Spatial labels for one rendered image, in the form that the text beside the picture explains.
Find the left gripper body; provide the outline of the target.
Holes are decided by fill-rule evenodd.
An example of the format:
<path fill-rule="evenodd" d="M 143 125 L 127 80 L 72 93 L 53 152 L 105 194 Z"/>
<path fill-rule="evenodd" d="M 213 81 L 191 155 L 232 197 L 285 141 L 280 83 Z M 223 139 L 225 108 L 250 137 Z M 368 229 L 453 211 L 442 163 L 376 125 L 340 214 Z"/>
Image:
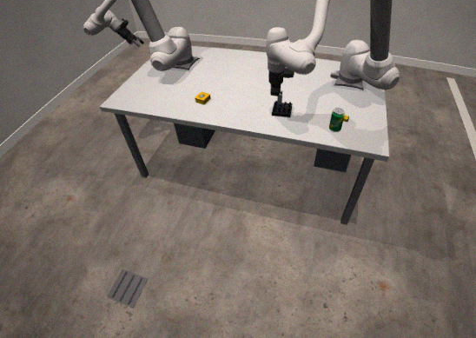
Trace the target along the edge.
<path fill-rule="evenodd" d="M 268 60 L 269 78 L 268 81 L 271 84 L 270 95 L 278 96 L 281 91 L 281 84 L 283 83 L 283 77 L 294 77 L 294 72 L 285 68 L 281 63 L 271 63 Z"/>

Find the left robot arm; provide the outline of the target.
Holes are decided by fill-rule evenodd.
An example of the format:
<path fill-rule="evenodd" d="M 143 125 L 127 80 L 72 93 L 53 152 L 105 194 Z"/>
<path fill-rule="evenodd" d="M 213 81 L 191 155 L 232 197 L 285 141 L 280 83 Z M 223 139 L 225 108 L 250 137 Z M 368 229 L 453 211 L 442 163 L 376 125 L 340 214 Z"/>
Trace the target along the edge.
<path fill-rule="evenodd" d="M 269 62 L 280 62 L 300 75 L 311 73 L 316 65 L 314 51 L 324 33 L 329 2 L 316 0 L 313 28 L 303 40 L 291 43 L 285 29 L 271 29 L 266 43 Z M 340 70 L 330 75 L 337 79 L 335 85 L 363 89 L 365 81 L 377 89 L 392 89 L 397 84 L 400 73 L 389 53 L 391 14 L 392 0 L 370 0 L 370 51 L 365 42 L 351 41 L 343 51 Z"/>

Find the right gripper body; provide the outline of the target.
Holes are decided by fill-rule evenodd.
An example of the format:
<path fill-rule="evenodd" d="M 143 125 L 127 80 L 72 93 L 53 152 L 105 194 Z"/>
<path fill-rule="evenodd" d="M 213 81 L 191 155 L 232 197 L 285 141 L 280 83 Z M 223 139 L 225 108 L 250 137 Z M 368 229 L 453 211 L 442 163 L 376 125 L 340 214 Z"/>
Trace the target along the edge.
<path fill-rule="evenodd" d="M 123 20 L 123 19 L 122 19 Z M 116 19 L 111 25 L 110 28 L 118 33 L 123 39 L 125 39 L 129 44 L 132 43 L 133 40 L 136 40 L 137 37 L 133 35 L 126 26 L 128 25 L 129 21 L 123 20 L 122 23 L 119 19 Z"/>

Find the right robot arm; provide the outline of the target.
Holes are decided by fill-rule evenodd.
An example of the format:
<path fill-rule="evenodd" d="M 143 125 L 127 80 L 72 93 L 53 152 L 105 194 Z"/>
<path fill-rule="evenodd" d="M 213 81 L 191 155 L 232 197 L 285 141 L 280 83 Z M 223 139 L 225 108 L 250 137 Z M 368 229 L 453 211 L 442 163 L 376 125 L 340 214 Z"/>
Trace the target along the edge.
<path fill-rule="evenodd" d="M 105 0 L 83 26 L 87 35 L 94 36 L 117 19 L 109 10 L 116 0 Z M 156 70 L 172 68 L 189 70 L 199 59 L 192 56 L 188 32 L 183 27 L 172 28 L 164 34 L 149 0 L 131 0 L 150 39 L 150 61 Z M 105 19 L 104 19 L 105 18 Z M 106 27 L 106 28 L 107 28 Z M 174 42 L 175 43 L 174 43 Z M 177 47 L 176 47 L 177 46 Z"/>

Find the green drink can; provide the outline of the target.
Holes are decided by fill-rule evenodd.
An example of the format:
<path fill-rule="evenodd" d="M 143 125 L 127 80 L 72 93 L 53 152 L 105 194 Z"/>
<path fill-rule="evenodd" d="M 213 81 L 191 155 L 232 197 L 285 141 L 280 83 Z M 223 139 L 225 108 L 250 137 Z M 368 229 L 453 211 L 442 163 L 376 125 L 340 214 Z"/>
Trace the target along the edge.
<path fill-rule="evenodd" d="M 344 110 L 341 109 L 341 108 L 335 108 L 332 111 L 329 128 L 333 132 L 338 132 L 338 131 L 341 130 L 343 120 L 344 120 L 344 116 L 345 116 Z"/>

